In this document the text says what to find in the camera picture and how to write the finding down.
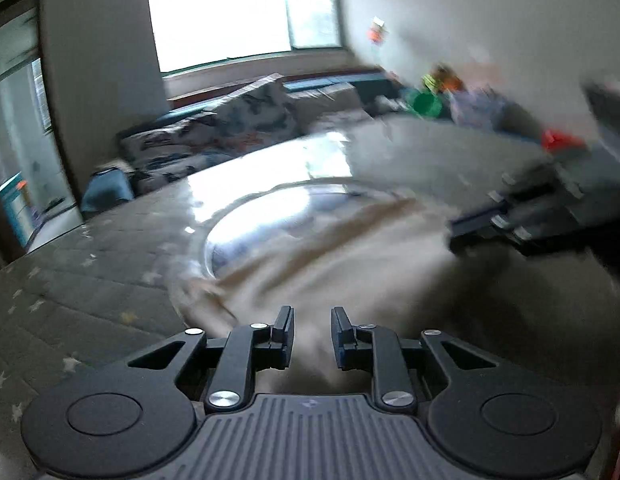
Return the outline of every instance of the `plastic bag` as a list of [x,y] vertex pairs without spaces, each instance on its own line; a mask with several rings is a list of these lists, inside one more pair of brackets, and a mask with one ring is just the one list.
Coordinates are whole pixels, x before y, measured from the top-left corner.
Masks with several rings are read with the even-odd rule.
[[491,91],[453,92],[450,94],[452,120],[459,126],[496,130],[508,104],[507,99]]

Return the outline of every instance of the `red object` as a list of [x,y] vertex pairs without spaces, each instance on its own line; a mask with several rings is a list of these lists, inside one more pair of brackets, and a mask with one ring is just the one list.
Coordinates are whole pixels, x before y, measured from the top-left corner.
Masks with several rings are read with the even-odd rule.
[[566,134],[561,130],[546,130],[541,138],[541,146],[548,152],[556,152],[564,148],[583,148],[585,145],[583,139]]

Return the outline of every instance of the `beige cloth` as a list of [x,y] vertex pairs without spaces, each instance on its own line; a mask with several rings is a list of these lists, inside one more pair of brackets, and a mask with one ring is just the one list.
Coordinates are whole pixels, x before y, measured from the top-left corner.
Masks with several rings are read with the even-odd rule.
[[503,266],[492,252],[457,258],[448,251],[445,221],[451,213],[405,197],[364,205],[301,239],[269,244],[218,280],[190,279],[189,302],[177,307],[190,326],[222,337],[236,324],[272,323],[282,305],[291,305],[291,366],[260,372],[257,391],[360,391],[368,375],[341,372],[335,363],[334,305],[344,306],[353,324],[375,323],[418,337],[440,326],[453,306]]

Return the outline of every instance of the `window frame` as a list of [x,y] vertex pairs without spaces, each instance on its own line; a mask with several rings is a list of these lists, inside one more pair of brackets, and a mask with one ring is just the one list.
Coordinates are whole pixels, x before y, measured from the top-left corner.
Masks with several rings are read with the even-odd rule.
[[173,75],[182,74],[184,72],[194,72],[196,70],[205,70],[206,68],[212,68],[216,66],[222,66],[226,63],[231,63],[237,60],[251,60],[251,59],[267,59],[267,58],[276,58],[284,54],[293,54],[293,53],[301,53],[301,52],[321,52],[324,50],[345,50],[346,45],[344,44],[345,40],[345,29],[343,25],[343,7],[341,0],[332,0],[334,3],[334,9],[337,17],[337,39],[339,40],[339,45],[326,45],[326,46],[309,46],[309,47],[296,47],[293,45],[294,33],[292,32],[292,28],[290,27],[290,12],[287,5],[287,0],[285,1],[285,13],[287,15],[287,33],[290,40],[290,50],[281,50],[279,52],[268,52],[265,54],[253,54],[252,56],[239,56],[239,57],[227,57],[225,59],[210,61],[207,63],[199,63],[192,66],[186,66],[183,68],[178,68],[176,70],[170,70],[169,72],[161,72],[161,77],[169,77]]

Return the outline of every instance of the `brown door frame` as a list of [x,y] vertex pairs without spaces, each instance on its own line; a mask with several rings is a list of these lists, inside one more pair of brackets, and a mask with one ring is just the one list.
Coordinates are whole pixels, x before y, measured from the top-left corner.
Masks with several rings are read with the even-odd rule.
[[[78,180],[72,171],[70,161],[67,156],[67,150],[62,142],[61,135],[59,133],[57,114],[54,107],[54,97],[49,84],[49,71],[45,60],[45,50],[43,47],[43,20],[42,20],[42,6],[41,0],[3,0],[0,3],[0,27],[9,23],[14,18],[20,16],[28,10],[36,10],[36,28],[37,28],[37,40],[38,40],[38,55],[41,59],[41,71],[43,73],[43,81],[45,83],[45,94],[47,97],[47,105],[50,111],[50,122],[52,123],[52,134],[54,141],[56,142],[56,148],[61,158],[61,165],[68,184],[70,185],[70,192],[73,195],[74,202],[80,206],[80,188],[78,187]],[[8,216],[3,209],[3,205],[0,200],[0,252],[1,257],[10,263],[17,258],[23,256],[26,251],[21,247],[20,242],[16,238],[14,231],[8,220]]]

